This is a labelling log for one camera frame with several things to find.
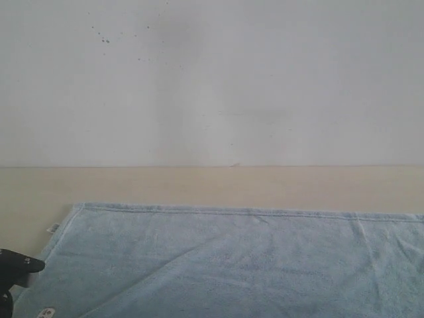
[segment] black object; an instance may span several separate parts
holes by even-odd
[[[13,298],[9,290],[14,285],[29,287],[36,273],[45,266],[41,260],[0,249],[0,318],[13,315]]]

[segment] light blue towel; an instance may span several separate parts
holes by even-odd
[[[424,317],[423,222],[78,204],[15,317]]]

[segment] white tag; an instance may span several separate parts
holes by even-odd
[[[54,223],[51,227],[47,229],[47,232],[49,232],[50,234],[53,234],[54,232],[56,232],[59,226],[60,224]]]
[[[56,310],[54,308],[44,308],[37,316],[37,318],[52,318]]]

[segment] white wall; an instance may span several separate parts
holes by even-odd
[[[423,12],[0,1],[0,166],[424,164]]]

